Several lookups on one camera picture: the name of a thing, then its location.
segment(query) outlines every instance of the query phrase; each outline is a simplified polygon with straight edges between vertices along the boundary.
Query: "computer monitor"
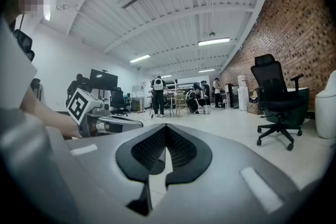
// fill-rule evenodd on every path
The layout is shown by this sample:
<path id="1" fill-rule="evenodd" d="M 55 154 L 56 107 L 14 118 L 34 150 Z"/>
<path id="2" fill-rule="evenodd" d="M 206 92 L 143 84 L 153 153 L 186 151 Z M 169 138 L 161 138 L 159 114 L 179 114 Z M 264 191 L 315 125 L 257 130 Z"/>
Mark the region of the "computer monitor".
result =
<path id="1" fill-rule="evenodd" d="M 112 91 L 118 85 L 118 76 L 91 69 L 90 82 L 93 89 Z"/>

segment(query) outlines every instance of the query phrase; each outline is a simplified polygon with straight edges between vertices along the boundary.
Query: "chair armrest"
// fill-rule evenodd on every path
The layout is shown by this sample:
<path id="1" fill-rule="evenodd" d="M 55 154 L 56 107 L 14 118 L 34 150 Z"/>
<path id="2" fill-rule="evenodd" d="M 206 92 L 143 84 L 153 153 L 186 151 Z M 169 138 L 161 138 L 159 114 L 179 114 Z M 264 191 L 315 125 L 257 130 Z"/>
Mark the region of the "chair armrest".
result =
<path id="1" fill-rule="evenodd" d="M 257 95 L 258 95 L 258 110 L 261 110 L 261 93 L 262 93 L 262 89 L 264 87 L 263 86 L 259 86 L 257 88 L 255 88 L 254 90 L 257 91 Z"/>
<path id="2" fill-rule="evenodd" d="M 299 79 L 304 77 L 304 75 L 301 73 L 299 75 L 297 75 L 294 78 L 291 78 L 290 81 L 294 81 L 295 82 L 295 95 L 298 96 L 299 95 Z"/>

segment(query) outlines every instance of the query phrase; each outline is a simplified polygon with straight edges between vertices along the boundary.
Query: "white backpack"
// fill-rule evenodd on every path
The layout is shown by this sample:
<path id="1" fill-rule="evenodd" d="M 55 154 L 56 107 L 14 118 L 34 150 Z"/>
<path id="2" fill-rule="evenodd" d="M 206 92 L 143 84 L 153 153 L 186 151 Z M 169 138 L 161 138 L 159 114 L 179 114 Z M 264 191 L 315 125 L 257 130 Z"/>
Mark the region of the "white backpack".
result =
<path id="1" fill-rule="evenodd" d="M 185 95 L 185 102 L 187 102 L 189 100 L 189 95 L 192 93 L 192 92 L 195 92 L 195 91 L 189 91 L 187 92 L 187 94 Z"/>
<path id="2" fill-rule="evenodd" d="M 154 80 L 154 90 L 155 91 L 162 91 L 163 90 L 162 79 L 155 79 Z"/>

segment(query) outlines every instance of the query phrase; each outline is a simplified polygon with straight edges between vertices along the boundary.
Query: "red brick wall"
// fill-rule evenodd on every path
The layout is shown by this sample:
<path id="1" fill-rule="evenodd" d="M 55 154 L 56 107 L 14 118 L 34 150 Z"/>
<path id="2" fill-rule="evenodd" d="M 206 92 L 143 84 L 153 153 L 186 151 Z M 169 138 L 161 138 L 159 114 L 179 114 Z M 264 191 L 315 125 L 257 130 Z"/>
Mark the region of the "red brick wall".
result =
<path id="1" fill-rule="evenodd" d="M 223 72 L 224 84 L 238 84 L 244 74 L 249 90 L 258 87 L 250 68 L 254 57 L 271 53 L 282 65 L 288 88 L 290 78 L 303 73 L 300 87 L 309 87 L 309 109 L 336 69 L 336 27 L 324 0 L 266 0 L 257 24 Z"/>

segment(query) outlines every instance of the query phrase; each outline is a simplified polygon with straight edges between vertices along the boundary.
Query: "white ceiling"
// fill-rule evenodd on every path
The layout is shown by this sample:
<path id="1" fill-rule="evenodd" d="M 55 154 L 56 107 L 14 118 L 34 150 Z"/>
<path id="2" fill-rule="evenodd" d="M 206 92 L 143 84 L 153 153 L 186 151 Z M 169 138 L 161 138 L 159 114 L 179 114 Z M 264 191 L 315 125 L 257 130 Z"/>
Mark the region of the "white ceiling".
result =
<path id="1" fill-rule="evenodd" d="M 212 6 L 212 0 L 138 0 L 124 9 L 118 0 L 57 0 L 51 20 L 42 23 L 128 63 L 149 54 L 129 64 L 151 75 L 180 78 L 207 68 L 219 73 L 242 45 L 264 1 L 213 0 Z M 231 40 L 197 44 L 222 37 Z"/>

